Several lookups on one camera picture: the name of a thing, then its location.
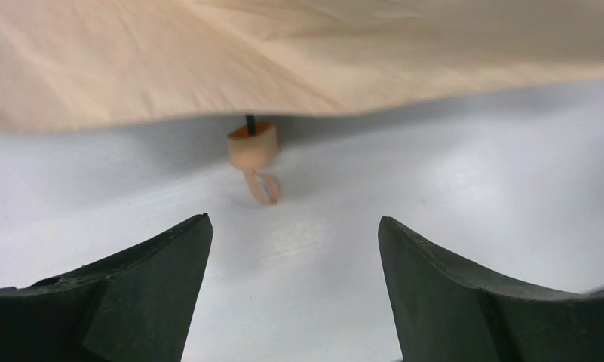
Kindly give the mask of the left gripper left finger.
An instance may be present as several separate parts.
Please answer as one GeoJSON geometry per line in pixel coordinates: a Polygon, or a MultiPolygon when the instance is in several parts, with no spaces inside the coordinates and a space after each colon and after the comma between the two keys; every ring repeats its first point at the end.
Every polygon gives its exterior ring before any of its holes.
{"type": "Polygon", "coordinates": [[[213,239],[207,214],[24,288],[0,289],[0,361],[179,361],[213,239]]]}

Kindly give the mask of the black and beige umbrella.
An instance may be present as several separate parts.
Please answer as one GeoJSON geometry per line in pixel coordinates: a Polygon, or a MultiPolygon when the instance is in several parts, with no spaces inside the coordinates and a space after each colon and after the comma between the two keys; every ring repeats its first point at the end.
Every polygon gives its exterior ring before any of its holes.
{"type": "Polygon", "coordinates": [[[604,1],[0,1],[0,130],[354,115],[604,78],[604,1]]]}

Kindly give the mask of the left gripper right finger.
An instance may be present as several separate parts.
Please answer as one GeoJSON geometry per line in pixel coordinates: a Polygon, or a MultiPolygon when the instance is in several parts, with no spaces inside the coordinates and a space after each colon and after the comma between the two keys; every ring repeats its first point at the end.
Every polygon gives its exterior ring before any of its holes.
{"type": "Polygon", "coordinates": [[[388,216],[378,240],[405,361],[604,362],[604,289],[508,277],[388,216]]]}

